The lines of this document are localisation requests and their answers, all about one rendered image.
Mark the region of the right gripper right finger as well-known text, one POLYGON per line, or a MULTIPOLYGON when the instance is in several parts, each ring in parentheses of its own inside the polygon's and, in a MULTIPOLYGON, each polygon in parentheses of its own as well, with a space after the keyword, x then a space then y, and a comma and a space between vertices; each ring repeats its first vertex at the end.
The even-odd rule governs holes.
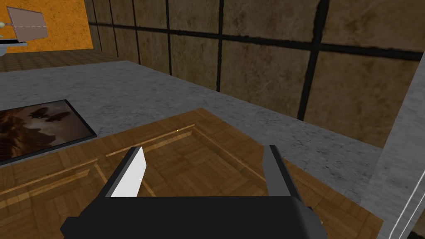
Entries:
POLYGON ((264 146, 262 167, 269 196, 291 196, 302 201, 277 146, 264 146))

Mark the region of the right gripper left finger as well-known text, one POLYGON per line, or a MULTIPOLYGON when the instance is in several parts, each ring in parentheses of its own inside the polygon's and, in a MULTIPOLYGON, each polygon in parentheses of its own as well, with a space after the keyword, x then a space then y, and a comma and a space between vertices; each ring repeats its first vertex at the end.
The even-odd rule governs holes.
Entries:
POLYGON ((136 197, 147 164, 141 147, 131 147, 99 192, 99 198, 136 197))

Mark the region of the brown wooden panelled door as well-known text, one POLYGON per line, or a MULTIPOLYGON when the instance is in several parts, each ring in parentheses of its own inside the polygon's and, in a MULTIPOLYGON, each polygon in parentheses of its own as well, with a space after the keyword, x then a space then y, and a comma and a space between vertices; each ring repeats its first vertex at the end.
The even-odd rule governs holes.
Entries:
MULTIPOLYGON (((0 168, 0 239, 64 239, 60 226, 95 198, 132 146, 141 146, 147 168, 141 197, 266 196, 263 146, 205 109, 197 109, 107 137, 0 168)), ((239 214, 218 201, 178 204, 166 216, 130 213, 131 231, 87 239, 301 239, 266 211, 272 228, 261 226, 255 204, 239 214)))

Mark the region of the dark framed brown picture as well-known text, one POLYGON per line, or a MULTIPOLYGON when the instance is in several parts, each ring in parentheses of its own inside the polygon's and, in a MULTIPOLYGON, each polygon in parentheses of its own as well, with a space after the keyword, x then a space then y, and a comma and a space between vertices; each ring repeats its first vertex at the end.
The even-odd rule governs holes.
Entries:
POLYGON ((66 99, 0 111, 0 167, 96 138, 66 99))

